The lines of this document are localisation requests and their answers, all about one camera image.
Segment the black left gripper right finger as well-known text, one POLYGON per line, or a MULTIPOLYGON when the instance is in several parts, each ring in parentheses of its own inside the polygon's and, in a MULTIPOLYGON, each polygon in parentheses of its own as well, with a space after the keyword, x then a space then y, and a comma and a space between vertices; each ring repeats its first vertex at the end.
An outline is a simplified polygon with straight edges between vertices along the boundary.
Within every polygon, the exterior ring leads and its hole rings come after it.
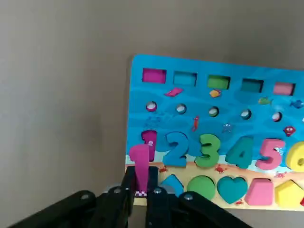
POLYGON ((180 196, 158 185, 158 168, 149 167, 147 228, 251 228, 250 225, 193 191, 180 196))

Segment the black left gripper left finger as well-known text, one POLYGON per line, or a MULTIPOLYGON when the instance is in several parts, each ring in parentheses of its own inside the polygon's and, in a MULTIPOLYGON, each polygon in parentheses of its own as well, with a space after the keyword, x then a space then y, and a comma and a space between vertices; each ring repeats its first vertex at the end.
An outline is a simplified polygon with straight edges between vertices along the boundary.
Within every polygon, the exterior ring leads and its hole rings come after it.
POLYGON ((10 227, 126 228, 135 184, 135 168, 129 166, 119 186, 99 196, 88 190, 78 191, 10 227))

